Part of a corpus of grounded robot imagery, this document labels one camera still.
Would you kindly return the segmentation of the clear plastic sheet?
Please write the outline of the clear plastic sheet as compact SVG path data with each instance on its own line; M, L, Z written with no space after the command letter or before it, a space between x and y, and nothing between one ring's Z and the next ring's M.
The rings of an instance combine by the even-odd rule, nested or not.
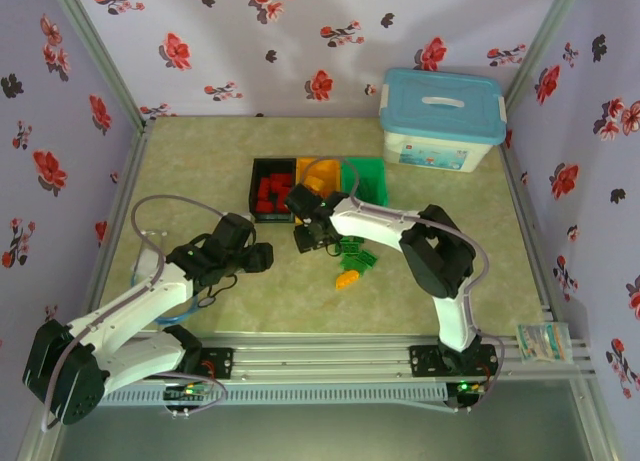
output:
M143 248L132 265L131 285L134 286L145 278L152 277L157 272L158 254Z

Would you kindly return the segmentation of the aluminium frame leg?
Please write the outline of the aluminium frame leg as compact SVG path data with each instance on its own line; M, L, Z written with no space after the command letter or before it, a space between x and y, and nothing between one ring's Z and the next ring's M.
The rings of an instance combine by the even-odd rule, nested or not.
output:
M54 461L60 428L60 425L56 425L44 433L39 425L31 426L25 434L16 461Z
M595 379L570 380L591 461L624 461L615 427Z

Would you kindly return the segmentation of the yellow plastic bin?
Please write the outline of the yellow plastic bin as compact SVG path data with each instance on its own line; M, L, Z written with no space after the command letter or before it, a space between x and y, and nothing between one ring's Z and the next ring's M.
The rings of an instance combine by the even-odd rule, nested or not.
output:
M326 188L319 194L323 199L333 192L341 190L341 164L338 160L321 160L314 164L312 157L299 157L296 159L296 183L304 184L307 176L312 175L323 179Z

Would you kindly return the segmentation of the aluminium mounting rail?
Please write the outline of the aluminium mounting rail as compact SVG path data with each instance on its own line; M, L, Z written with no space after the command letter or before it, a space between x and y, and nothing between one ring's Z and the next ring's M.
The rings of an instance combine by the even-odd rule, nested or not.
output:
M328 339L314 336L214 336L201 342L206 348L235 350L230 383L376 383L427 381L446 383L484 382L494 377L514 381L591 378L595 374L590 356L581 342L573 343L572 364L524 363L515 340L503 347L491 344L498 355L492 376L413 377L408 349L436 345L422 337L359 337Z

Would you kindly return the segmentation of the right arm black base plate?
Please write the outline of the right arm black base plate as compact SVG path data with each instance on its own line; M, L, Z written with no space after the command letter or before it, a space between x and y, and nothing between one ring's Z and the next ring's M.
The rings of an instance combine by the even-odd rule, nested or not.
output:
M413 377L492 376L498 355L491 344L470 346L457 352L444 345L414 345L408 349Z

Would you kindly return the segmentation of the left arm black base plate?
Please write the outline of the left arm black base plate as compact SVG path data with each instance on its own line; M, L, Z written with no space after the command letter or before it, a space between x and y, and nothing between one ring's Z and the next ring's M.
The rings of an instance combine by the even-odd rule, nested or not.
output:
M203 348L195 352L160 348L145 359L143 379L229 380L234 362L231 348Z

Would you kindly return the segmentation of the white storage box blue lid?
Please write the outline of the white storage box blue lid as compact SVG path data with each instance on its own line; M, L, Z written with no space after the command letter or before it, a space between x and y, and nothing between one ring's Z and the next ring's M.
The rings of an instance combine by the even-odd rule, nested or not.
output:
M404 68L385 75L379 121L386 162L461 173L474 171L507 131L497 81Z

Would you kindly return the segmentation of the aluminium side rail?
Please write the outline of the aluminium side rail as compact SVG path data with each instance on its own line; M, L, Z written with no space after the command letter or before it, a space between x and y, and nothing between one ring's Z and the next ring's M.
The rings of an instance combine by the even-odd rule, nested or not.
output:
M154 121L149 121L132 139L131 150L121 175L117 194L108 219L106 237L99 253L96 265L88 285L84 313L90 314L99 308L105 286L109 279L111 266L118 248L123 229L130 225L130 209L139 171L145 156Z
M514 204L516 217L524 241L524 246L532 272L536 290L545 321L557 321L555 309L554 281L546 270L543 245L536 230L536 214L528 194L527 187L520 180L523 171L517 160L508 152L505 145L499 147L500 158L506 181Z

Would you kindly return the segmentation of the green plastic bin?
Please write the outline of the green plastic bin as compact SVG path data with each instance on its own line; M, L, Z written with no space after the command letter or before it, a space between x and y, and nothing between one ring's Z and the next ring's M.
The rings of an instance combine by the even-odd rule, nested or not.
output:
M355 172L358 179L368 179L375 182L376 197L370 204L386 207L389 203L389 194L386 183L386 171L384 160L379 157L348 157L341 162L341 191L350 193L355 184Z

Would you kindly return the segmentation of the blue tube loop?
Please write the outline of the blue tube loop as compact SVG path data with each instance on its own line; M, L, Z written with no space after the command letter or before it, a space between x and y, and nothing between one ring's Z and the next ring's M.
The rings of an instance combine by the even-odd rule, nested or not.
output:
M192 314L197 312L198 309L199 309L198 299L196 297L193 297L190 301L188 309L183 313L178 315L173 315L173 316L160 316L160 317L157 317L154 320L154 322L161 326L170 326L170 325L179 324L185 321L186 319L188 319Z

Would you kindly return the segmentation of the black plastic bin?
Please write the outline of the black plastic bin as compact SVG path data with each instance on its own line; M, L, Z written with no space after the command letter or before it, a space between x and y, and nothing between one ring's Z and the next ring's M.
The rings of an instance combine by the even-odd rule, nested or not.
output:
M275 206L275 212L270 215L260 216L255 212L255 204L257 199L257 189L260 179L263 177L274 177L277 173L292 173L295 176L294 184L291 188L281 187L280 190L286 189L290 191L296 181L296 159L295 158L255 158L253 160L252 175L250 182L250 190L248 196L249 211L258 223L291 223L294 221L294 215L290 212L289 216L282 216L276 213L275 196L269 196Z

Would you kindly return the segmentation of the aluminium corner post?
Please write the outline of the aluminium corner post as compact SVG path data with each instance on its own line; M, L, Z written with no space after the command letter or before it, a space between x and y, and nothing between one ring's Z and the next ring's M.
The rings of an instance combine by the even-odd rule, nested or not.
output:
M546 50L553 41L556 32L562 27L564 20L576 0L553 0L542 24L528 48L523 63L518 69L511 83L505 103L508 111L515 109L526 89L527 79L534 73L536 67L544 57Z
M138 133L142 133L146 122L135 106L130 90L82 3L80 0L57 0L57 2L65 12L111 92L119 101L129 121Z

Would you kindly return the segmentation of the clear bag of small parts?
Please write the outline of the clear bag of small parts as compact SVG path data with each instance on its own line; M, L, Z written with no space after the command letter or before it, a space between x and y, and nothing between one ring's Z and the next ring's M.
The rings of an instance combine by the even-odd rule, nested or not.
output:
M567 323L519 324L516 339L524 363L573 363L573 349Z

